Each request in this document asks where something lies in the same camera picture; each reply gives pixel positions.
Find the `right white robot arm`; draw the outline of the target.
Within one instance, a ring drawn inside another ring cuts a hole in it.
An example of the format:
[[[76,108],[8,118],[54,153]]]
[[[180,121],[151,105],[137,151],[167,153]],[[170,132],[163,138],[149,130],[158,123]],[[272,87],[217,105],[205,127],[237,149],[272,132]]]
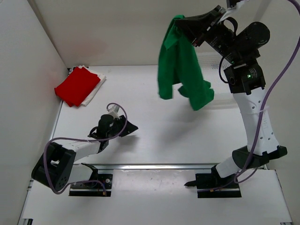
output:
[[[266,83],[257,62],[259,48],[270,39],[267,26],[253,22],[238,33],[237,21],[221,6],[203,15],[179,19],[175,24],[193,46],[206,42],[229,62],[224,74],[247,135],[246,146],[234,150],[228,159],[212,168],[212,185],[220,188],[227,177],[243,169],[257,168],[285,156],[287,149],[278,143],[271,127],[264,101]]]

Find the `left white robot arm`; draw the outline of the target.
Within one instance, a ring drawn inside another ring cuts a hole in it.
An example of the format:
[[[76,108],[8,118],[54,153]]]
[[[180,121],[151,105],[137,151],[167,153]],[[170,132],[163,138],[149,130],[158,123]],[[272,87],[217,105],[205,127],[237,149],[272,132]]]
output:
[[[74,162],[102,152],[109,140],[127,136],[137,129],[125,114],[104,114],[98,125],[91,129],[88,140],[64,138],[68,142],[61,145],[57,143],[59,138],[51,139],[34,166],[31,178],[49,187],[57,195],[73,183],[82,183],[89,188],[101,184],[94,166],[87,163],[75,165]]]

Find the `white t shirt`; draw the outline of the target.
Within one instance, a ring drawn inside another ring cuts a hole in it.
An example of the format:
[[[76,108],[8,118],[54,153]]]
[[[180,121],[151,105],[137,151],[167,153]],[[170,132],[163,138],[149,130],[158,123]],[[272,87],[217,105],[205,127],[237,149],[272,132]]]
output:
[[[85,68],[89,72],[96,74],[98,78],[100,79],[100,82],[95,86],[95,88],[92,90],[92,92],[83,100],[83,102],[80,104],[80,106],[86,107],[90,101],[94,98],[95,94],[98,92],[100,89],[101,85],[106,81],[106,76],[100,72],[97,72],[95,70],[90,69],[89,67],[86,67],[84,65],[79,66],[79,68]]]

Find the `red t shirt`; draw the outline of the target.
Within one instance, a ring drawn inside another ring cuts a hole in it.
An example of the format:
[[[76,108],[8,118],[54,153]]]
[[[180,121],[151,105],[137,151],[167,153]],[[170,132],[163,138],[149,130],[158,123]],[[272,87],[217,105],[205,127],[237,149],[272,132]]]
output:
[[[54,91],[68,106],[79,107],[100,81],[97,74],[85,67],[76,67]]]

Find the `green t shirt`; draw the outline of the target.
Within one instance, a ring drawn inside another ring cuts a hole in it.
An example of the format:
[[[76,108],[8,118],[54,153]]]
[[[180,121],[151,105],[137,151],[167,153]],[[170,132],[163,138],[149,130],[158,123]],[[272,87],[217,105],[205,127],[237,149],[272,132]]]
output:
[[[210,103],[215,96],[211,83],[203,78],[195,48],[175,22],[184,19],[176,15],[170,22],[160,47],[157,68],[158,95],[163,100],[173,98],[173,85],[181,84],[178,92],[189,100],[194,111]]]

